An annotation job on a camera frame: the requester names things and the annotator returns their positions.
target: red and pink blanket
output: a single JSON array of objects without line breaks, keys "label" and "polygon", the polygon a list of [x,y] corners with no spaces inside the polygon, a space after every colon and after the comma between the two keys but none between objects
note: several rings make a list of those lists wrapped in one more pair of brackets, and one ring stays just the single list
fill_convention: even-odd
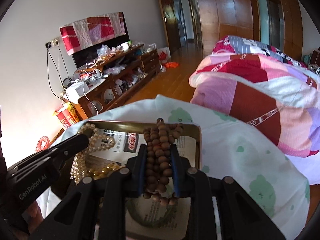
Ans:
[{"label": "red and pink blanket", "polygon": [[287,155],[320,150],[320,80],[297,64],[260,53],[213,53],[189,83],[191,103],[254,126]]}]

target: wooden prayer beads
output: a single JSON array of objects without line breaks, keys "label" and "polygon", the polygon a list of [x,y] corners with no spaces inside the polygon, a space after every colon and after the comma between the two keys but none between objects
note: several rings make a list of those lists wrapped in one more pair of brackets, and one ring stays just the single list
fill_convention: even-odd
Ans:
[{"label": "wooden prayer beads", "polygon": [[177,198],[162,197],[161,193],[167,191],[166,185],[169,184],[169,177],[173,171],[170,165],[170,145],[180,137],[183,132],[183,125],[166,125],[162,118],[157,119],[155,127],[143,130],[144,138],[147,142],[147,163],[146,163],[146,192],[143,197],[153,201],[159,201],[161,205],[175,205]]}]

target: wooden tv cabinet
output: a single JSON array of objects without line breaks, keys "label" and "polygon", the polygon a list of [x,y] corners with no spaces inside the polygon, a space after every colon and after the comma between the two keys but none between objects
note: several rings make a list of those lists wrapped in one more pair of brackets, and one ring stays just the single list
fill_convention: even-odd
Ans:
[{"label": "wooden tv cabinet", "polygon": [[[133,56],[134,52],[137,48],[134,48],[130,51],[124,52],[120,55],[115,56],[114,58],[111,58],[107,62],[104,62],[103,65],[107,65],[123,56]],[[127,91],[124,93],[118,95],[117,89],[116,89],[116,80],[124,77],[125,75],[132,73],[133,70],[136,70],[137,68],[140,68],[142,71],[144,69],[144,72],[147,74],[145,78],[138,81],[136,84],[134,84],[132,87],[130,87]],[[94,89],[90,89],[89,92],[86,93],[87,98],[99,105],[98,108],[99,114],[103,113],[104,111],[123,106],[124,103],[132,97],[140,88],[142,88],[146,83],[148,83],[152,77],[159,73],[160,71],[160,62],[159,62],[159,56],[156,50],[151,51],[150,53],[146,53],[140,56],[135,56],[135,60],[128,64],[124,70],[122,70],[118,75],[110,75],[108,76],[103,83],[99,84],[97,87],[94,87]],[[105,93],[106,91],[110,90],[113,92],[114,99],[110,102],[105,101]],[[92,108],[92,104],[88,101],[84,95],[79,98],[78,104],[73,104],[74,108],[76,109],[76,113],[80,120],[88,119],[94,115],[96,115],[96,110]]]}]

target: wooden floor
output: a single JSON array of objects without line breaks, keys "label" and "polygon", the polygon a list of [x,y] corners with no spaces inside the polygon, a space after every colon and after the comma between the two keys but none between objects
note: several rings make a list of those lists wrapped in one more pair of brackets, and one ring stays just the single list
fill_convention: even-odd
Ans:
[{"label": "wooden floor", "polygon": [[189,102],[195,89],[190,87],[188,80],[202,59],[201,49],[195,49],[192,46],[180,48],[171,55],[171,60],[178,62],[180,66],[167,68],[166,72],[156,75],[125,104],[142,99],[152,99],[158,94]]}]

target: human hand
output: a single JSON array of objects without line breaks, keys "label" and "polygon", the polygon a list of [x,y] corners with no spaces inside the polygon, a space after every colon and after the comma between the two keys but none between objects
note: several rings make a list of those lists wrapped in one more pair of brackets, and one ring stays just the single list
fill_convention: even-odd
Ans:
[{"label": "human hand", "polygon": [[[36,228],[41,224],[41,222],[43,221],[43,217],[41,214],[40,207],[38,206],[38,203],[36,201],[34,201],[27,208],[26,212],[31,217],[28,222],[28,229],[29,229],[29,233],[32,234],[36,230]],[[12,232],[18,238],[18,240],[27,240],[28,239],[28,235],[20,230],[13,229]]]}]

